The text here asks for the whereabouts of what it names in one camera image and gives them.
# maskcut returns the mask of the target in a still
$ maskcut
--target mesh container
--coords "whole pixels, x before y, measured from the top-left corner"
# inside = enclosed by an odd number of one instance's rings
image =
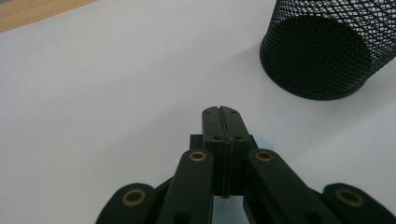
[[[261,60],[283,89],[315,100],[357,91],[396,56],[396,0],[277,0]]]

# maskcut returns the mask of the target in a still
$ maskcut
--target white table surface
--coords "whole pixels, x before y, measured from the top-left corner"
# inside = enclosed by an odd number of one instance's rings
[[[274,4],[100,0],[0,34],[1,223],[94,223],[117,189],[172,176],[213,105],[312,189],[348,183],[396,214],[396,62],[341,100],[287,93],[259,59]],[[214,223],[247,223],[240,199]]]

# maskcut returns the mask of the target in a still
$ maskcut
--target black plastic part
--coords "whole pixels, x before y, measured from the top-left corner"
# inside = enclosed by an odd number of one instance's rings
[[[203,112],[203,134],[191,135],[174,177],[156,189],[119,189],[96,224],[210,224],[214,192],[243,195],[250,223],[396,224],[359,189],[336,184],[321,195],[307,187],[274,151],[257,149],[239,113],[224,106]]]
[[[341,223],[274,151],[251,150],[247,174],[275,223]]]
[[[361,189],[346,185],[327,186],[323,201],[345,224],[395,224],[396,217]]]
[[[229,107],[209,107],[202,113],[202,135],[191,136],[190,148],[204,148],[215,156],[215,195],[242,195],[242,169],[248,152],[257,148],[240,114]]]
[[[214,157],[204,149],[183,154],[157,224],[206,224],[212,220]]]
[[[131,184],[119,189],[102,210],[96,224],[152,224],[155,222],[154,188]]]

